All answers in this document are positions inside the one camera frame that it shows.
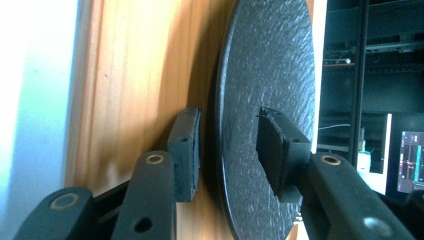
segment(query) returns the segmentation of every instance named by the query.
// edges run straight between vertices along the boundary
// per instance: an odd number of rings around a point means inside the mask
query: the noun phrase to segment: wood grain
[[[84,13],[90,19],[87,41],[78,42],[85,48],[76,55],[68,186],[88,187],[94,195],[107,191],[129,179],[142,153],[164,149],[179,111],[199,106],[208,115],[234,2],[86,4],[91,11]],[[213,159],[205,161],[194,201],[177,204],[178,239],[232,239],[218,200]]]

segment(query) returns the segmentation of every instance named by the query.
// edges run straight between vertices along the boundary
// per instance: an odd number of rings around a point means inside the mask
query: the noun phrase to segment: black clamp arm
[[[415,209],[417,219],[402,221],[347,160],[311,154],[309,141],[284,114],[261,108],[259,116],[259,161],[280,202],[299,202],[301,193],[301,213],[311,239],[423,238],[423,191],[413,193],[405,208]]]
[[[65,188],[28,216],[15,239],[175,239],[176,202],[191,201],[199,179],[200,109],[175,120],[168,152],[140,157],[132,178],[92,197],[85,188]]]

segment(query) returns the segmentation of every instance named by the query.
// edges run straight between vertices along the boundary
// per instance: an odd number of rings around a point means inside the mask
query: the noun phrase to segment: white wall
[[[77,0],[0,0],[0,239],[64,186]]]

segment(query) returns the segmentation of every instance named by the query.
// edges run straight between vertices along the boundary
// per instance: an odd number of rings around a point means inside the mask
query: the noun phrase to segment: black round disc
[[[286,114],[310,140],[315,113],[312,31],[305,1],[239,1],[228,29],[216,99],[224,207],[239,239],[285,239],[297,204],[274,196],[256,147],[261,106]]]

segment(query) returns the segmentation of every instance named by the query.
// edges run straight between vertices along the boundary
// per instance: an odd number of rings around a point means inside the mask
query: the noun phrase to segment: computer monitor
[[[386,196],[405,201],[424,189],[424,113],[393,114]]]
[[[424,132],[402,132],[397,190],[424,190]]]

